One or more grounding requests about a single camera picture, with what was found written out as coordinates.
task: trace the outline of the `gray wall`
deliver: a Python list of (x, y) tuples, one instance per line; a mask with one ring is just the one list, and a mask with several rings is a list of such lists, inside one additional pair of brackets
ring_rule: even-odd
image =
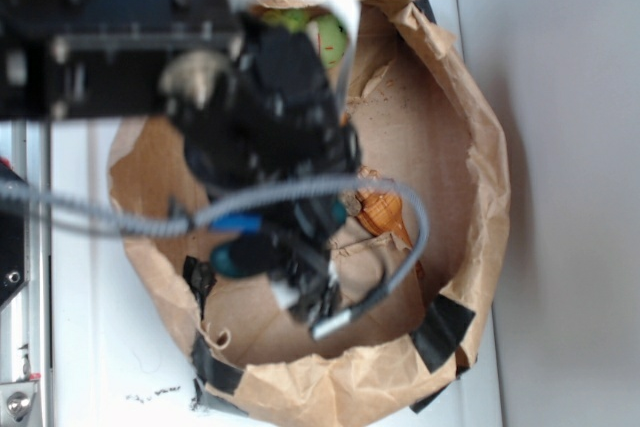
[(640, 422), (640, 0), (459, 0), (510, 147), (505, 425)]

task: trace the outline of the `paper bag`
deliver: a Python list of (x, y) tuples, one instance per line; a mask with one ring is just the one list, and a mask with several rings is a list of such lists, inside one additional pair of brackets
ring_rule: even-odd
[[(508, 236), (510, 187), (502, 129), (453, 47), (417, 0), (361, 0), (348, 113), (363, 163), (411, 185), (432, 228), (409, 276), (370, 315), (321, 342), (275, 305), (264, 277), (219, 279), (199, 306), (182, 278), (222, 239), (128, 238), (125, 249), (167, 330), (195, 366), (203, 400), (286, 426), (363, 426), (441, 391), (475, 361)], [(256, 8), (309, 7), (261, 0)], [(123, 123), (110, 159), (119, 209), (163, 216), (168, 199), (206, 204), (181, 136), (162, 118)], [(403, 213), (415, 235), (415, 220)], [(357, 222), (331, 247), (343, 293), (356, 301), (406, 255), (394, 234)]]

